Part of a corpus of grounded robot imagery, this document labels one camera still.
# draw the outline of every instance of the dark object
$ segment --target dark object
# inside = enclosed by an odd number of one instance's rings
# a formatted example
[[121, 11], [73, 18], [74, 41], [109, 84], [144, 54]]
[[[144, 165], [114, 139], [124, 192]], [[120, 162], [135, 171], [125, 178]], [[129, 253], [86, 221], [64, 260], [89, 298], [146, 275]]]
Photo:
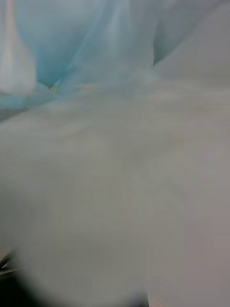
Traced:
[[[12, 258], [12, 254], [8, 254], [0, 261], [1, 307], [50, 307], [43, 302], [39, 302], [24, 286], [18, 274], [19, 271], [9, 265], [12, 262]], [[149, 302], [147, 296], [143, 295], [119, 307], [149, 307]]]

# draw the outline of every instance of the blue plastic sheet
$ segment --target blue plastic sheet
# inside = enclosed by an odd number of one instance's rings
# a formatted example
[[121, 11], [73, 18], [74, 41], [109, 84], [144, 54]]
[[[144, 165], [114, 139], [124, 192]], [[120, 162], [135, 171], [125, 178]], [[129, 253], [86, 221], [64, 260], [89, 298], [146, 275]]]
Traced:
[[[64, 93], [79, 83], [123, 82], [133, 69], [150, 69], [223, 1], [15, 0], [18, 34], [36, 63], [35, 91], [47, 87], [39, 101], [54, 85], [62, 84]], [[0, 95], [0, 107], [25, 106], [25, 99]]]

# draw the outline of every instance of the white surface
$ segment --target white surface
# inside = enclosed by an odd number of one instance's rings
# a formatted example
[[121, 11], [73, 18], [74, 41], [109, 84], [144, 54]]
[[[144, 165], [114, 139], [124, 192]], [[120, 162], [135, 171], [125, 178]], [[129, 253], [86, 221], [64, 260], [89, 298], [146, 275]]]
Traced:
[[142, 285], [164, 307], [229, 305], [230, 90], [212, 69], [228, 65], [227, 9], [192, 38], [202, 49], [224, 25], [223, 57], [208, 48], [175, 83], [88, 93], [0, 126], [0, 225], [34, 291], [91, 306]]

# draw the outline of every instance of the light blue fabric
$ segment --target light blue fabric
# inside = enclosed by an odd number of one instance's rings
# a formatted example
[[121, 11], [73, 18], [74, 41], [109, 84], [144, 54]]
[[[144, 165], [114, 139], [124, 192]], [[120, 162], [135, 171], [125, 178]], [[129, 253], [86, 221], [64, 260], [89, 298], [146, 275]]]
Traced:
[[[52, 96], [54, 84], [67, 93], [79, 83], [123, 82], [133, 69], [149, 69], [223, 2], [191, 1], [15, 0], [18, 33], [36, 62], [39, 101]], [[25, 98], [0, 95], [0, 107], [25, 106]]]

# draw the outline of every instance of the white fabric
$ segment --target white fabric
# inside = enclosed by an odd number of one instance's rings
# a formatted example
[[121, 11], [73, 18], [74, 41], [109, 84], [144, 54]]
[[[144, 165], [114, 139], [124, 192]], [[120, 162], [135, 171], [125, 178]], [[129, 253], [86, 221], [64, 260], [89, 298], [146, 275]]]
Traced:
[[158, 83], [82, 84], [0, 126], [1, 239], [35, 293], [96, 306], [143, 287], [164, 307], [229, 305], [229, 14]]
[[35, 63], [19, 38], [14, 20], [14, 0], [5, 0], [0, 16], [0, 93], [30, 94], [36, 84]]

